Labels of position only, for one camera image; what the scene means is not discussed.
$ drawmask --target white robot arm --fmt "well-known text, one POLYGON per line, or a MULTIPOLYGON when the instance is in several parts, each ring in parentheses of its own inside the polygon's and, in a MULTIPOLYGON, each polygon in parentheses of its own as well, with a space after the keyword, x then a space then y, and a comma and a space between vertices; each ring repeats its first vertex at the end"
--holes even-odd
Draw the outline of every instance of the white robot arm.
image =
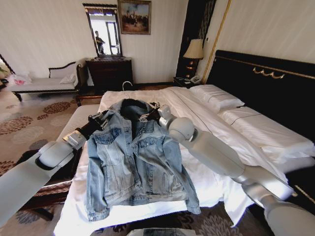
MULTIPOLYGON (((0 226, 18 211, 72 157, 96 130, 107 121, 105 114, 89 116, 89 123, 66 135, 62 142, 49 142, 29 160, 0 177, 5 189, 0 199, 0 226)), ((276 236, 311 236, 315 232, 315 216, 285 200, 292 189, 260 166, 244 165, 230 146, 209 132, 201 131, 188 118, 176 118, 166 105, 156 107, 141 119, 155 119, 170 136, 212 171, 231 177, 242 185, 244 192, 265 209, 265 217, 276 236)))

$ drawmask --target jacket cuff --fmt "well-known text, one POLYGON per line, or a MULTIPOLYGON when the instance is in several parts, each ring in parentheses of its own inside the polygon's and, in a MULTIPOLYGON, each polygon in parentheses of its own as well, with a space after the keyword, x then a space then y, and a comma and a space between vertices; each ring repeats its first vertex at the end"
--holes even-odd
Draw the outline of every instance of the jacket cuff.
POLYGON ((198 206, 196 207, 187 206, 187 210, 196 215, 199 215, 201 213, 200 207, 198 206))
POLYGON ((98 211, 94 213, 88 213, 89 221, 97 221, 103 220, 109 215, 109 209, 105 209, 103 211, 98 211))

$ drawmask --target wooden dresser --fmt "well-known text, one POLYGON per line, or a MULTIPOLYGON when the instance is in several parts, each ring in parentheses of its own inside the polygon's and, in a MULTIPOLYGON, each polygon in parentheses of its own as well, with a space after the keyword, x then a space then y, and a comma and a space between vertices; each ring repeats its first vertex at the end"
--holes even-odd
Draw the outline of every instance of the wooden dresser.
POLYGON ((133 84, 131 58, 94 58, 86 62, 96 92, 122 91, 124 81, 133 84))

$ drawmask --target white wall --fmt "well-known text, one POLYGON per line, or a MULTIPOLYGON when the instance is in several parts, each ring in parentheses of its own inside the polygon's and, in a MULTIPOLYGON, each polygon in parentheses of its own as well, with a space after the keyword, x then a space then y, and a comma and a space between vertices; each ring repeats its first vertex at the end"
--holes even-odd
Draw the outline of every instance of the white wall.
MULTIPOLYGON (((47 77, 48 67, 96 57, 83 2, 117 0, 0 0, 0 53, 16 73, 47 77)), ((151 35, 121 35, 135 83, 172 81, 188 0, 152 0, 151 35)))
MULTIPOLYGON (((226 4, 217 0, 208 30, 213 41, 226 4)), ((232 0, 215 50, 315 63, 314 9, 314 0, 232 0)), ((213 42, 204 47, 198 75, 203 75, 212 46, 213 42)))

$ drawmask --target table lamp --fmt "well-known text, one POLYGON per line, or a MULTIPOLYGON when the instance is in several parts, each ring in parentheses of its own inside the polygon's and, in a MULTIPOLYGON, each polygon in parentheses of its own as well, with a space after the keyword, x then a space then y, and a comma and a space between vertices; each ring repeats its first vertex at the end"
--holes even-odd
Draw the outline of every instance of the table lamp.
POLYGON ((202 39, 192 39, 184 54, 185 58, 191 59, 186 66, 186 77, 191 78, 196 74, 199 60, 203 58, 202 39))

